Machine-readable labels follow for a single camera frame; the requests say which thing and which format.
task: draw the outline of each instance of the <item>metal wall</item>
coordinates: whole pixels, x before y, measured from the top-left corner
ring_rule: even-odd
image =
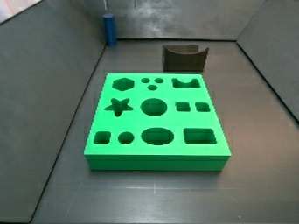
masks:
[[[103,1],[86,1],[98,13]],[[237,40],[265,0],[107,0],[122,39]]]
[[[238,43],[299,120],[299,1],[267,0]]]
[[[49,0],[0,26],[0,221],[31,220],[105,48],[81,0]]]

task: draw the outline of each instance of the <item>green foam block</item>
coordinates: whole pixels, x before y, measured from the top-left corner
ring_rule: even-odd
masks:
[[[202,76],[109,74],[85,155],[91,170],[221,171],[231,152]]]

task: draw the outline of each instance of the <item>square hole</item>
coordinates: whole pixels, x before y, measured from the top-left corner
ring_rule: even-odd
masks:
[[[183,129],[187,144],[217,144],[213,129]]]
[[[175,107],[178,111],[191,111],[191,105],[189,102],[177,102]]]
[[[94,144],[109,144],[111,133],[109,131],[99,131],[95,135]]]
[[[199,112],[211,112],[211,107],[207,102],[195,102],[195,107]]]

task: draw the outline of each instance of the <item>black object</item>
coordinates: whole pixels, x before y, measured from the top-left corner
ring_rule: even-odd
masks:
[[[203,72],[210,48],[199,52],[197,45],[163,46],[163,70],[166,72]]]

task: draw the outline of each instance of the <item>oval hole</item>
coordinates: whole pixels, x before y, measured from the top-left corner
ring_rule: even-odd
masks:
[[[151,128],[143,132],[142,138],[149,144],[163,145],[174,140],[174,133],[169,129]]]

